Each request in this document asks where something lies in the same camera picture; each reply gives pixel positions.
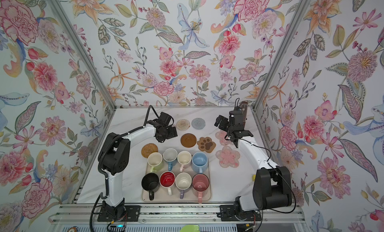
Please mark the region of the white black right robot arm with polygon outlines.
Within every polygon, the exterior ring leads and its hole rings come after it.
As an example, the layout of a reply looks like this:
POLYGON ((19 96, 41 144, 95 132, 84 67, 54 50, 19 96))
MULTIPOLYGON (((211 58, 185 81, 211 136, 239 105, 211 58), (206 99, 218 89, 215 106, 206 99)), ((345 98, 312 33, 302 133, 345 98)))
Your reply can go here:
POLYGON ((226 132, 225 139, 240 150, 256 172, 252 193, 235 198, 231 214, 244 220, 256 211, 291 206, 294 193, 289 169, 274 163, 270 150, 257 145, 253 134, 245 129, 241 109, 235 107, 229 112, 229 118, 219 115, 215 127, 226 132))

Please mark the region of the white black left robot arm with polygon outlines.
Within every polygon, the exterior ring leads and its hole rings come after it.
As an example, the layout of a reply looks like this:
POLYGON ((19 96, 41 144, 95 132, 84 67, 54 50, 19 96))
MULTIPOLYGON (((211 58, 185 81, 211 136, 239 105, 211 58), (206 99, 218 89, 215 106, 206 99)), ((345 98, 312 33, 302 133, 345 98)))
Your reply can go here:
POLYGON ((174 119, 161 112, 153 120, 146 114, 144 124, 128 132, 109 133, 98 156, 98 171, 105 177, 106 193, 100 194, 102 218, 114 221, 128 213, 123 196, 123 172, 129 163, 130 150, 137 144, 151 138, 163 143, 177 137, 174 119))

